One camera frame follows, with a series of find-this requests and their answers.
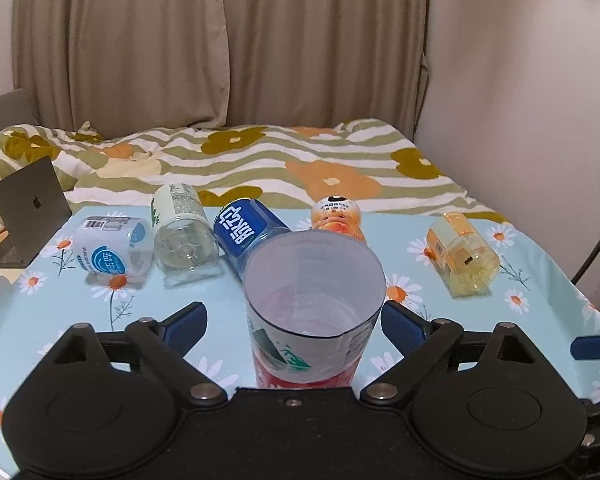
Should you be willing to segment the red white label cup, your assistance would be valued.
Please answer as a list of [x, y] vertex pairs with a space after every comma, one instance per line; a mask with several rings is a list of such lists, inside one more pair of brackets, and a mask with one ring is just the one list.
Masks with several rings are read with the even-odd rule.
[[259, 387], [351, 385], [386, 296], [365, 243], [320, 230], [273, 237], [248, 259], [242, 289]]

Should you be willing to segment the yellow label bottle cup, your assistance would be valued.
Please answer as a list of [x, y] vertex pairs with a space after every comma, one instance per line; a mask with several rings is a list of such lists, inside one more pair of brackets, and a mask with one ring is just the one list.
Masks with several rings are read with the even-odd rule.
[[448, 212], [430, 226], [432, 262], [453, 297], [485, 295], [500, 270], [500, 257], [461, 212]]

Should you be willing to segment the clear green label bottle cup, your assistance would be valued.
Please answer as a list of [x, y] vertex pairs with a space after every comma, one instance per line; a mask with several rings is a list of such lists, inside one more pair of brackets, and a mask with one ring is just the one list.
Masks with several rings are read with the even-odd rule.
[[201, 280], [216, 271], [219, 246], [191, 185], [160, 186], [151, 199], [150, 218], [157, 264], [168, 282]]

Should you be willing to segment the white blue label bottle cup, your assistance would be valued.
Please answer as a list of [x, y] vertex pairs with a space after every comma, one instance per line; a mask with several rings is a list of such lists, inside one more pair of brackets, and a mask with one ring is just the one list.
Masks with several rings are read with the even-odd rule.
[[91, 274], [143, 278], [154, 258], [154, 232], [136, 217], [91, 216], [73, 237], [76, 261]]

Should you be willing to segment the orange label bottle cup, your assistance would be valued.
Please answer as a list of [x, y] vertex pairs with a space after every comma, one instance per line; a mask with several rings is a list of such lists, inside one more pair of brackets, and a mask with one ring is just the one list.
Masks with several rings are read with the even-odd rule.
[[311, 210], [311, 229], [347, 235], [362, 243], [366, 242], [361, 229], [361, 209], [354, 200], [343, 196], [327, 196], [319, 200]]

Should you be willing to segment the daisy print blue tablecloth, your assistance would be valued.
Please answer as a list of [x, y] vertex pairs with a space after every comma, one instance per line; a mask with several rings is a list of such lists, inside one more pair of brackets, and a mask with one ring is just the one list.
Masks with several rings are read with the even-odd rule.
[[[573, 359], [580, 336], [600, 336], [600, 312], [532, 238], [508, 223], [477, 220], [501, 269], [486, 296], [453, 298], [425, 256], [427, 216], [363, 214], [362, 230], [384, 268], [388, 295], [427, 320], [450, 318], [470, 330], [516, 323], [580, 398], [600, 402], [600, 361]], [[67, 223], [29, 269], [0, 278], [0, 479], [15, 473], [1, 432], [9, 398], [73, 323], [122, 330], [142, 316], [165, 318], [192, 301], [208, 310], [204, 338], [188, 359], [228, 391], [256, 382], [242, 285], [232, 268], [178, 287], [152, 269], [143, 281], [91, 278], [74, 261], [76, 224]]]

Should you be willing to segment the grey laptop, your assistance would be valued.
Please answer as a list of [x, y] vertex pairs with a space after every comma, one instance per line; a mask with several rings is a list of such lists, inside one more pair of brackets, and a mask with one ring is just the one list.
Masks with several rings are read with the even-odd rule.
[[0, 181], [0, 216], [0, 269], [25, 269], [71, 217], [48, 156]]

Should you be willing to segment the striped floral duvet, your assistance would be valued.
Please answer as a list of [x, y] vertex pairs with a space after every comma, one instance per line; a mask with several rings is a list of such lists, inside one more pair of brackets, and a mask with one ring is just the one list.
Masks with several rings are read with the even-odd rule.
[[206, 207], [251, 197], [271, 208], [308, 209], [340, 195], [369, 212], [461, 211], [504, 220], [375, 118], [334, 128], [153, 128], [114, 140], [89, 124], [76, 131], [26, 124], [0, 131], [0, 180], [44, 157], [73, 209], [146, 206], [157, 188], [175, 181], [193, 185]]

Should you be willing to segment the grey headboard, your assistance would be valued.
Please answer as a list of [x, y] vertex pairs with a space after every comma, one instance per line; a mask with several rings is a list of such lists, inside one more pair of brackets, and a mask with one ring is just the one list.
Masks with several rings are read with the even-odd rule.
[[0, 131], [14, 125], [38, 125], [38, 118], [23, 89], [0, 96]]

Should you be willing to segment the beige curtain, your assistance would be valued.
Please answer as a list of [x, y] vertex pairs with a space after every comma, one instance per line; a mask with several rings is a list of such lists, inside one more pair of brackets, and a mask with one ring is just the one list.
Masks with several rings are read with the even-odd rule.
[[412, 136], [429, 0], [14, 0], [12, 66], [41, 124], [327, 127]]

